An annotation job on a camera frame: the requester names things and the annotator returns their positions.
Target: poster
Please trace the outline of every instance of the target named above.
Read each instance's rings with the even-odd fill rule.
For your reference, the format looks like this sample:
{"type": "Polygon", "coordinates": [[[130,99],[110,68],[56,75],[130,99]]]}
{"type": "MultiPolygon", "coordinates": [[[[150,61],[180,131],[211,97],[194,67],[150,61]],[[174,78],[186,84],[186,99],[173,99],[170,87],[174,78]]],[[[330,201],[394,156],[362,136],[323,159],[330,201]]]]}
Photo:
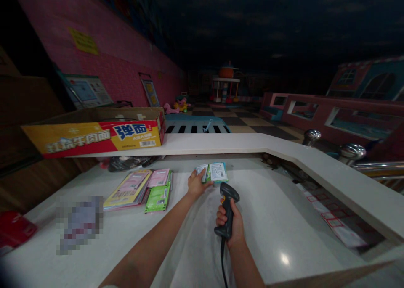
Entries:
{"type": "Polygon", "coordinates": [[[91,36],[86,35],[78,30],[69,27],[69,31],[72,34],[74,43],[77,49],[93,55],[99,55],[98,47],[91,36]]]}

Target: checkered floor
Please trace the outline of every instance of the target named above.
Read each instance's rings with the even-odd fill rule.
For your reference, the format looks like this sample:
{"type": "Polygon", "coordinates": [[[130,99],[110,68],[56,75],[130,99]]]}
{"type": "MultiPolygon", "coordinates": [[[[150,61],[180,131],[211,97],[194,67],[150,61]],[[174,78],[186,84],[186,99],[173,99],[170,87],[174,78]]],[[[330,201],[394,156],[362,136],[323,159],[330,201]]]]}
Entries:
{"type": "MultiPolygon", "coordinates": [[[[302,143],[303,133],[299,128],[281,121],[271,121],[260,115],[260,105],[250,104],[242,108],[215,108],[205,103],[195,103],[188,108],[188,115],[216,116],[227,124],[232,133],[264,133],[284,140],[302,143]]],[[[338,147],[326,140],[320,140],[315,145],[321,151],[336,152],[338,147]]]]}

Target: playhouse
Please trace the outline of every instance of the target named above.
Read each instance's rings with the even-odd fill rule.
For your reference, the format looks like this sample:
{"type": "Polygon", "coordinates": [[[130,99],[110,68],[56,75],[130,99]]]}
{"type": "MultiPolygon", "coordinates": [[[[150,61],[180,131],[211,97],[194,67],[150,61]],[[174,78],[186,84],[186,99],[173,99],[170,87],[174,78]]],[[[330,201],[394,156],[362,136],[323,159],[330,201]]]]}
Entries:
{"type": "Polygon", "coordinates": [[[404,55],[339,65],[327,96],[404,101],[404,55]]]}

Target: barcode on box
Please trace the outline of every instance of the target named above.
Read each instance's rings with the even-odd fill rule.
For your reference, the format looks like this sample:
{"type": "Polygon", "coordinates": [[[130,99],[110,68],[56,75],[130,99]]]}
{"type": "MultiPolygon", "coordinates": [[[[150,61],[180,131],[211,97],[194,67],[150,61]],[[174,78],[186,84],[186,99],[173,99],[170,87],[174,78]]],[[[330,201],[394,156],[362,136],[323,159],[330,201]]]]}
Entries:
{"type": "Polygon", "coordinates": [[[143,141],[140,142],[140,147],[156,146],[156,141],[143,141]]]}

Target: pink wall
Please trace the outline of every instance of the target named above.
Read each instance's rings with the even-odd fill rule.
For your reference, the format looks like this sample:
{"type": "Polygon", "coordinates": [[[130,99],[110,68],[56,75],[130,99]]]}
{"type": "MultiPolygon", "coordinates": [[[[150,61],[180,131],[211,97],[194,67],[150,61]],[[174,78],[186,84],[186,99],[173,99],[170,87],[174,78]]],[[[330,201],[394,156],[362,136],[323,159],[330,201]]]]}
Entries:
{"type": "MultiPolygon", "coordinates": [[[[370,142],[369,139],[325,125],[334,107],[372,112],[376,114],[387,114],[400,117],[404,116],[404,104],[390,104],[388,101],[366,102],[364,100],[344,100],[343,98],[319,96],[308,98],[301,95],[289,95],[285,104],[285,112],[282,115],[282,121],[305,131],[308,129],[318,129],[322,134],[322,139],[328,140],[337,145],[356,143],[365,146],[368,144],[370,142]],[[287,113],[292,101],[317,103],[319,106],[312,119],[304,119],[287,113]]],[[[394,130],[386,140],[384,140],[383,144],[378,144],[374,150],[368,154],[368,157],[379,161],[403,160],[404,122],[402,122],[401,125],[394,130]]]]}
{"type": "Polygon", "coordinates": [[[138,72],[151,75],[161,106],[174,102],[181,91],[186,91],[184,72],[101,1],[19,2],[62,72],[99,76],[114,101],[149,106],[138,72]],[[77,50],[69,27],[90,35],[100,55],[77,50]]]}
{"type": "Polygon", "coordinates": [[[348,121],[348,122],[353,122],[353,123],[358,123],[358,124],[366,124],[366,125],[371,125],[374,127],[379,127],[383,129],[389,129],[389,130],[394,130],[396,129],[402,122],[402,118],[397,118],[397,117],[387,117],[387,121],[383,120],[378,120],[378,119],[373,119],[373,118],[367,118],[363,116],[357,116],[354,115],[354,110],[352,109],[340,109],[338,112],[338,119],[348,121]]]}
{"type": "MultiPolygon", "coordinates": [[[[275,107],[275,108],[283,110],[286,105],[286,102],[285,102],[285,105],[274,105],[275,99],[276,99],[276,97],[286,97],[286,99],[287,99],[287,97],[289,95],[291,95],[291,94],[282,93],[282,92],[266,92],[266,93],[264,93],[264,98],[263,98],[263,101],[261,104],[261,109],[263,109],[264,106],[271,106],[271,107],[275,107]]],[[[314,95],[301,95],[301,96],[314,97],[314,95]]]]}

